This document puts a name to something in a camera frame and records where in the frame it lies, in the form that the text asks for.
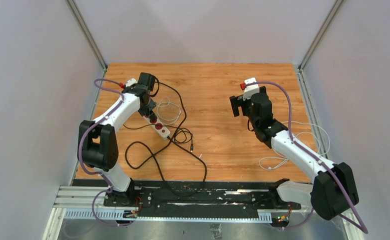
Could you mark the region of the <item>white red power strip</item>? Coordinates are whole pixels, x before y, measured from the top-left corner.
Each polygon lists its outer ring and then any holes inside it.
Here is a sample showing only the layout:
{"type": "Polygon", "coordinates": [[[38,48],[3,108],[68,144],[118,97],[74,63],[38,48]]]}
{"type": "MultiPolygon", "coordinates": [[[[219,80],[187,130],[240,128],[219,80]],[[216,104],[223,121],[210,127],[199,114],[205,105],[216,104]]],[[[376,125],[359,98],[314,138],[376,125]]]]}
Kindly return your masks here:
{"type": "Polygon", "coordinates": [[[148,127],[153,129],[163,140],[167,140],[168,137],[170,137],[170,130],[158,119],[158,117],[155,123],[150,122],[149,117],[144,116],[143,119],[147,122],[148,127]]]}

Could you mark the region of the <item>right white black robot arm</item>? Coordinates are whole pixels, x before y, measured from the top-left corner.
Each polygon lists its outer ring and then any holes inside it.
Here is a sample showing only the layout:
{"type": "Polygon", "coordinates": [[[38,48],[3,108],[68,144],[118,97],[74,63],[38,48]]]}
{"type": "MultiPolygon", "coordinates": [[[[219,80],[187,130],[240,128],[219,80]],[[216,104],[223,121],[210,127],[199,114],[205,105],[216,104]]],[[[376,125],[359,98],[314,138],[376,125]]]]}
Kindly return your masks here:
{"type": "Polygon", "coordinates": [[[281,179],[271,187],[269,204],[276,209],[288,202],[309,206],[325,220],[331,220],[359,203],[359,196],[351,167],[342,162],[334,163],[289,132],[289,127],[273,117],[272,102],[265,87],[229,98],[234,116],[248,117],[252,132],[270,149],[284,155],[310,179],[302,184],[281,179]]]}

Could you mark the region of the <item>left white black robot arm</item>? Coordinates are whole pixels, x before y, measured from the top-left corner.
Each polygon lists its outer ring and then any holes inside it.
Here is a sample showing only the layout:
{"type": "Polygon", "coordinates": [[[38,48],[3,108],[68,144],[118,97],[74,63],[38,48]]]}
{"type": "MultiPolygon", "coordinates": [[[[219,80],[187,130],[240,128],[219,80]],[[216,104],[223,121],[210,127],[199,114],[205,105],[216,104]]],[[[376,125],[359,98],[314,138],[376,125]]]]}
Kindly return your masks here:
{"type": "Polygon", "coordinates": [[[118,163],[116,135],[136,112],[152,122],[157,120],[153,113],[155,94],[151,92],[159,81],[154,75],[144,72],[138,80],[116,84],[123,89],[117,92],[117,101],[95,120],[80,123],[77,158],[85,173],[100,175],[109,186],[107,193],[114,194],[121,205],[128,207],[136,200],[135,184],[118,163]]]}

